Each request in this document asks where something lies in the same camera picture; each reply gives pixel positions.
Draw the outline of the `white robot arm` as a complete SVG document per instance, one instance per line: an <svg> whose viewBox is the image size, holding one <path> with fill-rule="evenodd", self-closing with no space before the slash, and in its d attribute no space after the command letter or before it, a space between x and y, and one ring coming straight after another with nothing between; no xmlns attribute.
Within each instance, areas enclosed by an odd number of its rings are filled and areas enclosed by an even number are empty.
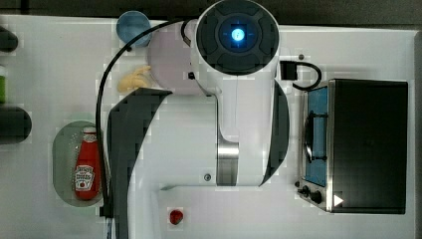
<svg viewBox="0 0 422 239"><path fill-rule="evenodd" d="M251 0L221 0L198 19L190 48L198 96L139 88L108 115L112 239L159 239L157 194L178 186L261 186L289 144L276 80L281 37Z"/></svg>

